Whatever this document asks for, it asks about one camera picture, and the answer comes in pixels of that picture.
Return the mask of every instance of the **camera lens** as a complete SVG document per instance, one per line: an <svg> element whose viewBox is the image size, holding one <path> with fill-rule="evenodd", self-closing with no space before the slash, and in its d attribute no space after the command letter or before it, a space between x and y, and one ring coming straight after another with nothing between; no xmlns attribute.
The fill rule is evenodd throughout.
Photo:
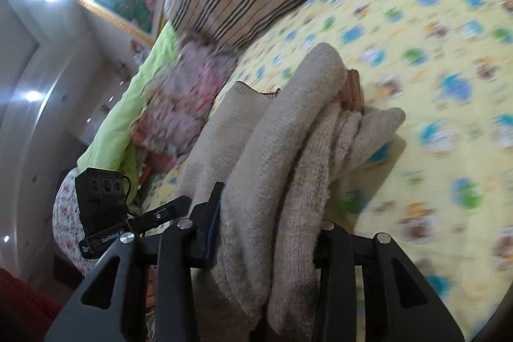
<svg viewBox="0 0 513 342"><path fill-rule="evenodd" d="M103 188L107 193L112 193L112 182L110 180L104 180Z"/></svg>
<svg viewBox="0 0 513 342"><path fill-rule="evenodd" d="M93 179L93 181L91 182L91 188L93 189L94 193L99 192L99 182L97 179Z"/></svg>

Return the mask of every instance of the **wall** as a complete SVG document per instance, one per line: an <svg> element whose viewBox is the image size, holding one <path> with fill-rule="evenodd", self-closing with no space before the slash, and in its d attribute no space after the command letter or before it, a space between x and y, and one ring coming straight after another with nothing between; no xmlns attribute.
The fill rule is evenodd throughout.
<svg viewBox="0 0 513 342"><path fill-rule="evenodd" d="M98 69L87 88L88 100L82 101L73 113L68 126L69 132L89 145L107 117L107 112L101 109L102 105L112 109L129 84L130 80L118 75L113 65L104 65Z"/></svg>
<svg viewBox="0 0 513 342"><path fill-rule="evenodd" d="M86 15L98 35L98 41L106 56L126 64L130 74L134 75L138 66L132 61L133 52L130 48L132 36L92 12L87 11Z"/></svg>
<svg viewBox="0 0 513 342"><path fill-rule="evenodd" d="M0 0L0 125L16 85L39 47L7 0Z"/></svg>
<svg viewBox="0 0 513 342"><path fill-rule="evenodd" d="M83 150L66 130L79 103L87 100L104 56L75 0L7 1L39 44L0 127L0 237L10 236L7 243L0 240L0 266L29 280L51 262L50 216L58 178ZM2 22L0 27L2 33L8 30ZM0 57L0 69L9 60ZM44 99L25 100L32 90Z"/></svg>

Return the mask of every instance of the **pile of clothes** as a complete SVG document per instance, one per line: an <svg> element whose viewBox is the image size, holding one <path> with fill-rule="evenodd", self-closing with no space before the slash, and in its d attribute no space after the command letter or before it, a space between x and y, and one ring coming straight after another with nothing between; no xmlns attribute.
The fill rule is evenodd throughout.
<svg viewBox="0 0 513 342"><path fill-rule="evenodd" d="M201 340L248 340L260 320L266 334L257 340L311 339L328 186L405 120L401 109L361 106L357 78L347 73L337 51L319 44L282 91L237 82L203 128L177 193L194 206L226 183L215 265L193 277Z"/></svg>

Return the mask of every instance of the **yellow bedsheet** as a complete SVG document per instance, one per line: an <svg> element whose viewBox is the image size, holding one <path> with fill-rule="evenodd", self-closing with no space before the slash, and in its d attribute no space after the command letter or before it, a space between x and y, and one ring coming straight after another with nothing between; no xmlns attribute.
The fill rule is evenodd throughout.
<svg viewBox="0 0 513 342"><path fill-rule="evenodd" d="M390 233L467 340L513 279L512 15L513 0L309 0L248 49L214 105L237 80L282 88L327 42L360 72L368 104L402 107L396 139L333 185L326 217Z"/></svg>

